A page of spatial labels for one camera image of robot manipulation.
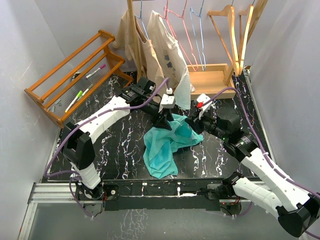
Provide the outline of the teal t shirt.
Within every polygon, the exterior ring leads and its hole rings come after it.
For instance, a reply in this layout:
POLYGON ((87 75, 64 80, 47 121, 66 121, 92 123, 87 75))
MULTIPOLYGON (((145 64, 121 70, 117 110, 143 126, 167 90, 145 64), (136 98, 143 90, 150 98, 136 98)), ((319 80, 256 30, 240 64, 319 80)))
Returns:
POLYGON ((144 136, 144 164, 149 174, 162 179, 169 175, 177 176, 178 167, 173 154, 178 149, 195 146, 204 140, 186 123, 187 116, 172 114, 173 121, 169 122, 170 130, 152 127, 144 136))

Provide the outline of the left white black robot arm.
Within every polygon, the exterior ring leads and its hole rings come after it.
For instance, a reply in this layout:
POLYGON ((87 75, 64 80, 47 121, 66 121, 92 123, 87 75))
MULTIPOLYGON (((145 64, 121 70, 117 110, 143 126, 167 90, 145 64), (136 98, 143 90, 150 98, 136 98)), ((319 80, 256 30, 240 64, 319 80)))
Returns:
POLYGON ((157 87, 153 81, 141 77, 136 84, 119 90, 86 120, 67 123, 62 132, 61 152, 75 171, 76 188, 92 200, 104 195, 103 183, 94 165, 94 143, 109 127, 134 110, 141 110, 153 118, 155 128, 171 130, 174 106, 175 97, 168 78, 157 87))

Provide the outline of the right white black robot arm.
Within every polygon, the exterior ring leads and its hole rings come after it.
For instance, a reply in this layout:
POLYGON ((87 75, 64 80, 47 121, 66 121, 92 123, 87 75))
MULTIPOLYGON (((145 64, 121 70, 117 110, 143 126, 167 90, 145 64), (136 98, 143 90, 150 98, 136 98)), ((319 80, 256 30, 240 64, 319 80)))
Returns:
POLYGON ((245 198, 272 214, 282 228, 299 238, 320 217, 320 196, 298 186, 268 154, 259 148, 256 139, 241 129, 241 119, 232 108, 223 107, 212 117, 197 109, 186 123, 196 133, 207 133, 223 141, 227 153, 251 169, 269 189, 265 189, 234 172, 222 181, 219 190, 233 199, 245 198))

